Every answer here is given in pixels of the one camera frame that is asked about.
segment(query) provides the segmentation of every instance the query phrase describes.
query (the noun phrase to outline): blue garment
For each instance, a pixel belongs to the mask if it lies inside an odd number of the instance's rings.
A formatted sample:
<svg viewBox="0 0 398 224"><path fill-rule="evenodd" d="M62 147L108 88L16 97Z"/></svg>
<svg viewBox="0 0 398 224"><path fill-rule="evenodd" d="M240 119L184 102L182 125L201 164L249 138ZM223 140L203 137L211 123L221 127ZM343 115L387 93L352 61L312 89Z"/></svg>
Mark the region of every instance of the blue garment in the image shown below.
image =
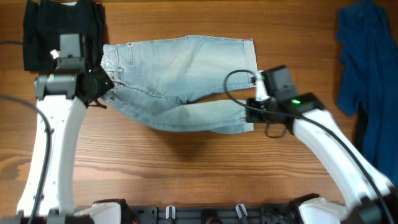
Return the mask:
<svg viewBox="0 0 398 224"><path fill-rule="evenodd" d="M363 156L398 185L398 50L386 13L372 1L338 11L337 39L344 65L337 104L347 115L358 106L369 119Z"/></svg>
<svg viewBox="0 0 398 224"><path fill-rule="evenodd" d="M245 108L231 100L192 103L223 93L223 81L233 70L257 71L251 39L188 35L105 45L101 66L115 84L104 101L131 119L164 131L253 130ZM231 91L250 87L246 72L228 80Z"/></svg>

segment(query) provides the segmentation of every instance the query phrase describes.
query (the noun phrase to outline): blue shirt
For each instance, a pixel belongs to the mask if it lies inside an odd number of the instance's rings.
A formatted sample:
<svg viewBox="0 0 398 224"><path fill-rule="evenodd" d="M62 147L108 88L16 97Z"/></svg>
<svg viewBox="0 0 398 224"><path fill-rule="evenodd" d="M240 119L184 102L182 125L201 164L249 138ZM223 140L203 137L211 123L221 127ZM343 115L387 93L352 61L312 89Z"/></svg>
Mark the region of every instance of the blue shirt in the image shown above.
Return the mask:
<svg viewBox="0 0 398 224"><path fill-rule="evenodd" d="M336 38L344 65L337 105L368 114L363 156L398 185L398 50L386 13L371 0L338 11Z"/></svg>

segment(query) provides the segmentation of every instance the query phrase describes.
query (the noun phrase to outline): jeans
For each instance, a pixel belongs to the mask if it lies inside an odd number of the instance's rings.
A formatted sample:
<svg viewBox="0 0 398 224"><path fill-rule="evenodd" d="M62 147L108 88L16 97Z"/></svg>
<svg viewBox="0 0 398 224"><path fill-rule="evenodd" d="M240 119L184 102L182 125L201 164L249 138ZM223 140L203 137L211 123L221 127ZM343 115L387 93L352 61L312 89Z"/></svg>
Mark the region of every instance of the jeans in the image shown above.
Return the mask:
<svg viewBox="0 0 398 224"><path fill-rule="evenodd" d="M257 71L251 39L188 35L166 40L105 45L101 66L115 87L102 99L152 128L236 134L253 130L245 108L231 100L192 103L223 93L225 76ZM251 74L237 73L228 90L252 87Z"/></svg>

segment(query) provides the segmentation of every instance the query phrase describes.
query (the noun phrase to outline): jeans seam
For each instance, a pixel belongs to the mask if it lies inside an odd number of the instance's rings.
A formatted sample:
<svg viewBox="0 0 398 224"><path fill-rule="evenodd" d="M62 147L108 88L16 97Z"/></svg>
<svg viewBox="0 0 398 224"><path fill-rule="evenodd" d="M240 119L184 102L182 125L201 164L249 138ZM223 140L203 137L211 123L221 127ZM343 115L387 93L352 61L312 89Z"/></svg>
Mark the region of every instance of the jeans seam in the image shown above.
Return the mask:
<svg viewBox="0 0 398 224"><path fill-rule="evenodd" d="M208 40L227 40L227 41L245 41L245 40L252 40L252 39L235 39L235 38L227 38L227 37L210 37L206 35L186 35L184 37L177 37L177 38L170 38L170 39L160 39L160 40L142 40L136 42L130 42L131 44L136 43L153 43L153 42L173 42L178 40L185 40L185 39L208 39Z"/></svg>
<svg viewBox="0 0 398 224"><path fill-rule="evenodd" d="M231 84L231 85L227 85L227 87L243 87L243 86L246 86L246 85L250 85L250 84L248 84L248 83L245 83L245 84ZM193 94L198 94L198 93L201 93L201 92L206 92L206 91L211 91L211 90L216 90L216 89L223 89L224 88L224 86L220 86L220 85L218 85L218 86L215 86L215 87L212 87L212 88L207 88L206 90L199 90L199 91L193 91L193 92L190 92L190 93L187 93L187 94L185 94L185 95L183 95L183 96L180 96L180 97L182 97L182 98L184 98L184 97L187 97L188 95L193 95Z"/></svg>
<svg viewBox="0 0 398 224"><path fill-rule="evenodd" d="M119 67L119 53L118 53L118 50L117 50L117 48L116 48L116 45L114 45L113 46L113 53L114 53L114 57L115 57L115 60L116 60L116 66L117 67Z"/></svg>
<svg viewBox="0 0 398 224"><path fill-rule="evenodd" d="M103 57L101 59L101 63L100 63L101 67L104 69L105 72L108 71L107 68L106 68L106 62L105 62L106 59L107 59L107 57L105 55L103 55Z"/></svg>
<svg viewBox="0 0 398 224"><path fill-rule="evenodd" d="M105 102L107 102L107 103L109 103L109 104L111 104L111 105L116 105L116 106L118 106L118 108L119 108L120 110L124 110L126 113L129 113L129 114L137 114L136 112L133 112L132 110L127 109L125 106L121 105L120 103L115 102L114 100L110 100L109 98L107 98L107 97L105 97L105 96L103 97L103 99L104 99ZM137 119L137 120L142 121L142 122L144 122L144 120L149 121L149 119L147 119L147 118L146 118L146 119ZM228 120L228 121L221 121L221 122L217 122L217 123L201 124L201 125L172 125L172 124L156 123L156 122L153 122L153 121L149 121L149 122L151 122L152 124L154 124L154 126L155 126L155 125L162 125L163 127L171 127L171 128L202 128L202 127L205 127L205 126L217 125L217 124L223 124L223 123L229 123L229 122L233 122L233 121L241 121L241 117L239 117L238 119L231 119L231 120Z"/></svg>
<svg viewBox="0 0 398 224"><path fill-rule="evenodd" d="M119 82L119 84L125 86L126 88L130 88L130 89L135 89L135 90L141 91L141 92L143 92L143 93L145 93L146 95L151 96L151 97L156 97L156 98L161 98L161 99L167 99L167 100L174 100L174 102L176 102L177 105L182 105L182 104L183 104L183 103L182 103L182 100L181 100L179 97L177 97L177 96L170 96L170 95L164 95L162 92L160 92L159 90L157 90L157 89L155 89L155 88L151 88L151 90L157 91L157 92L159 93L159 95L154 95L154 94L148 93L148 92L145 91L145 90L142 90L142 89L140 89L140 88L133 87L133 86L128 85L128 84L126 84L126 83L124 83L124 82Z"/></svg>
<svg viewBox="0 0 398 224"><path fill-rule="evenodd" d="M243 50L244 50L244 57L246 59L246 70L249 70L249 60L248 60L248 52L246 50L246 41L243 41ZM248 76L248 83L250 85L250 77L249 77L249 73L247 72L247 76Z"/></svg>

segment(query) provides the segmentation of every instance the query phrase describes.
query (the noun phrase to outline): wooden table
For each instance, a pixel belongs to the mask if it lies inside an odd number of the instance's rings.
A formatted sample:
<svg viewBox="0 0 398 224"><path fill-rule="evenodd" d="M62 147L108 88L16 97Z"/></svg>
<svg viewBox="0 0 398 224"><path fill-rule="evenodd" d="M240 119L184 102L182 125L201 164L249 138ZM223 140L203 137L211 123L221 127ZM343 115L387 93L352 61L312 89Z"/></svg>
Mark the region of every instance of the wooden table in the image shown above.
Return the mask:
<svg viewBox="0 0 398 224"><path fill-rule="evenodd" d="M111 44L188 34L253 38L257 66L290 67L299 92L313 92L351 139L354 119L336 107L342 73L335 39L337 10L354 1L107 2ZM390 15L396 2L382 1ZM0 4L1 40L22 40L25 4ZM398 17L390 16L392 27ZM33 80L22 48L0 46L0 93L34 103ZM246 99L253 90L238 91ZM205 100L226 99L224 94ZM29 173L36 115L2 101L0 110L0 217L13 215ZM166 133L113 108L89 108L80 130L73 174L77 206L106 198L130 205L235 205L288 202L316 192L342 196L313 153L295 137L270 139L264 125L233 136L211 132Z"/></svg>

